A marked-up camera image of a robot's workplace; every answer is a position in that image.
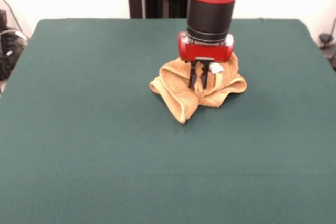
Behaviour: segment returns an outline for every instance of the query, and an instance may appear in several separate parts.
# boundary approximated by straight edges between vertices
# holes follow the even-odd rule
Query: green tablecloth
[[[336,223],[336,76],[297,20],[234,20],[248,90],[180,125],[185,20],[44,20],[0,98],[0,223]]]

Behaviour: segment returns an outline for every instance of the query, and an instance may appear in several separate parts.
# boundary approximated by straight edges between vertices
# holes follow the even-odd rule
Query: white label
[[[210,64],[209,70],[212,74],[217,74],[217,73],[223,72],[224,68],[222,67],[221,64],[215,62],[215,63]]]

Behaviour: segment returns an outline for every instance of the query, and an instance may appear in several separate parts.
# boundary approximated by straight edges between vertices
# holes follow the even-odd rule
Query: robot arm
[[[189,87],[196,81],[197,62],[204,65],[201,75],[206,88],[208,66],[211,62],[224,62],[233,52],[233,36],[228,34],[235,0],[189,0],[187,32],[179,37],[180,58],[191,62]]]

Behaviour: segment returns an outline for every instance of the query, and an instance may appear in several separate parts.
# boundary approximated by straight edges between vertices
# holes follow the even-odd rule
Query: green felt surface
[[[297,20],[234,20],[248,90],[180,125],[185,20],[44,20],[0,98],[0,223],[336,223],[336,76]]]

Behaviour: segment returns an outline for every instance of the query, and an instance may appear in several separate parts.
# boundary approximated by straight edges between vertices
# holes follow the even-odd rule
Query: tan towel
[[[151,83],[153,92],[160,94],[174,117],[182,124],[191,118],[199,105],[220,107],[230,93],[242,93],[247,88],[245,79],[238,74],[238,58],[235,53],[230,60],[221,63],[224,71],[212,74],[209,72],[207,88],[203,89],[199,76],[202,64],[197,64],[197,81],[195,89],[188,87],[190,63],[176,59],[164,64],[159,76]]]

